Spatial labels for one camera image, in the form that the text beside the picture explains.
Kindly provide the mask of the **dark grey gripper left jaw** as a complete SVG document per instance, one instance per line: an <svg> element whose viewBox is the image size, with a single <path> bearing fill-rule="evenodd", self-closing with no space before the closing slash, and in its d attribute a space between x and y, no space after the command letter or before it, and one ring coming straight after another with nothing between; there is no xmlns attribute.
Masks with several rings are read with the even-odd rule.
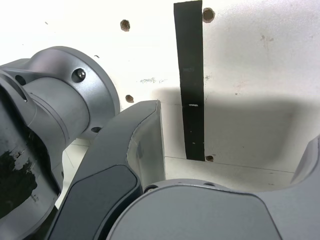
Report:
<svg viewBox="0 0 320 240"><path fill-rule="evenodd" d="M163 181L161 102L138 102L99 131L51 225L49 240L104 240L144 188Z"/></svg>

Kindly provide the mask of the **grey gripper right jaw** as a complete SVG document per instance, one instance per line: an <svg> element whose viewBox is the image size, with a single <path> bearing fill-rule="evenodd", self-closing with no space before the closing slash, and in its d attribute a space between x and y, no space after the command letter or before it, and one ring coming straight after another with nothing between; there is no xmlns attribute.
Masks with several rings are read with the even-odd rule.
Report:
<svg viewBox="0 0 320 240"><path fill-rule="evenodd" d="M163 185L135 200L109 240L317 240L320 140L309 142L291 186L241 192L211 185Z"/></svg>

